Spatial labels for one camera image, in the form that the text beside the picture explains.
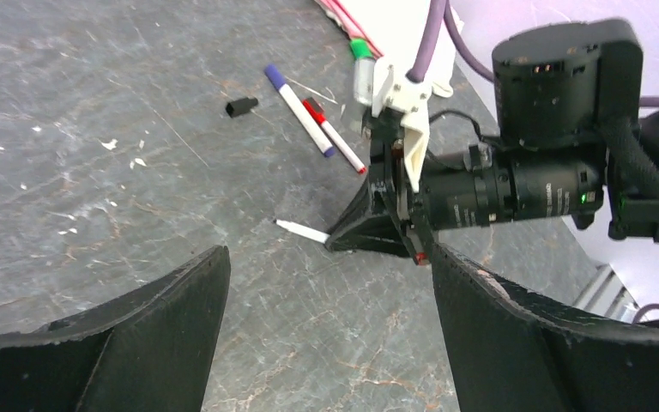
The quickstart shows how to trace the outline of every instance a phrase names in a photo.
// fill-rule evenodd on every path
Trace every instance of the black mount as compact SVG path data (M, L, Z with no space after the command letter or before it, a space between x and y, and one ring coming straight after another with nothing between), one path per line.
M385 109L367 116L370 165L365 182L329 229L329 251L377 251L430 263L438 240L430 225L425 197L413 196L402 164L402 113Z
M610 239L651 238L659 243L659 200L616 195L612 195L611 199L613 221L608 229Z

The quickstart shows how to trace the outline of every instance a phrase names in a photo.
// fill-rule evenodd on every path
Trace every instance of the white pen barrel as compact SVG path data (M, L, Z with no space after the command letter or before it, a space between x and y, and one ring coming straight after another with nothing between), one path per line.
M305 109L305 107L302 106L302 102L299 101L299 97L297 97L289 85L285 84L282 86L279 89L279 94L282 98L284 98L284 101L287 102L289 108L292 109L292 112L294 112L294 116L299 119L300 123L302 123L302 126L304 126L305 130L307 133L309 133L309 136L314 141L314 143L317 144L317 147L322 151L322 153L325 155L333 153L331 150L332 142L330 142L327 136L324 135L324 132L319 128L314 119L311 118L311 115Z
M276 220L276 225L283 227L291 233L298 234L299 236L305 237L307 239L312 239L319 243L325 243L330 236L326 233L320 232L318 230L312 229L299 223L294 223L293 221L280 221Z
M342 154L348 158L348 161L353 165L354 170L356 170L358 173L364 173L365 164L360 160L359 157L357 157L352 148L349 147L348 143L345 142L345 139L340 136L337 130L332 127L332 124L330 124L330 122L324 122L322 123L322 129L327 133L327 136L332 139L332 142L335 143Z

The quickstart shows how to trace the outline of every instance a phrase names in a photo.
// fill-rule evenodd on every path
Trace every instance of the gray marble table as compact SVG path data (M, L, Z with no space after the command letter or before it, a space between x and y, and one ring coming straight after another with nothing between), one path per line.
M223 244L232 286L204 410L456 410L430 270L331 254L272 224L327 227L362 178L320 157L268 63L338 118L351 56L311 0L0 2L0 333ZM454 79L432 107L493 127ZM255 113L228 118L245 95ZM432 139L441 152L472 134L448 119ZM559 220L442 240L563 302L594 273Z

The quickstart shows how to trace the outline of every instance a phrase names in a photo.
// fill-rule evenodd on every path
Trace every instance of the white wall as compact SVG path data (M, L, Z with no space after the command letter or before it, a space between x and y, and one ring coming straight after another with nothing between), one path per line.
M464 21L462 36L487 67L491 51L504 39L529 28L563 21L624 17L644 46L643 94L659 95L659 0L450 0ZM464 74L495 114L493 88L458 58ZM647 239L613 242L607 237L610 213L605 204L596 223L579 232L567 224L589 256L610 263L641 305L659 303L659 245Z

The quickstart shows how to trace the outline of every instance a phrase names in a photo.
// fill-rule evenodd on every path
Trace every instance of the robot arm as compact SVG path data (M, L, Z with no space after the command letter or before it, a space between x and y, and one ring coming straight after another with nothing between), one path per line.
M585 229L604 185L610 238L659 242L659 112L638 121L643 52L628 22L540 27L499 44L500 136L477 131L480 142L463 153L427 152L430 120L420 114L430 89L391 66L374 71L370 173L330 229L331 251L428 264L440 230L562 215Z

